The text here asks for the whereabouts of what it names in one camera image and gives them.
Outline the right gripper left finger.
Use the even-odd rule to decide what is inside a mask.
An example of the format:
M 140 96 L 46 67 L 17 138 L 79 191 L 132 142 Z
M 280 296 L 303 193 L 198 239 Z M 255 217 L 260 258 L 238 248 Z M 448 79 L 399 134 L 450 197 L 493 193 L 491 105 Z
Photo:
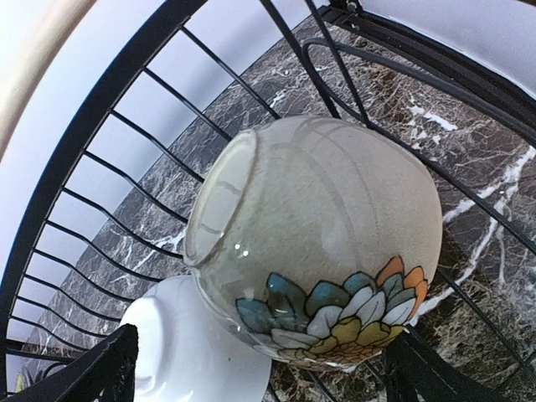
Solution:
M 116 329 L 74 362 L 6 401 L 133 401 L 138 332 Z

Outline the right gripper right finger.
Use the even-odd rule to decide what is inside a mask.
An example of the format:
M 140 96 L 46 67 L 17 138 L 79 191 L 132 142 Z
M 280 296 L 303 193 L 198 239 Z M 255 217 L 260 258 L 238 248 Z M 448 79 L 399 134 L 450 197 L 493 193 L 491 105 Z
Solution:
M 384 350 L 388 401 L 487 401 L 506 398 L 448 364 L 411 331 L 404 330 Z

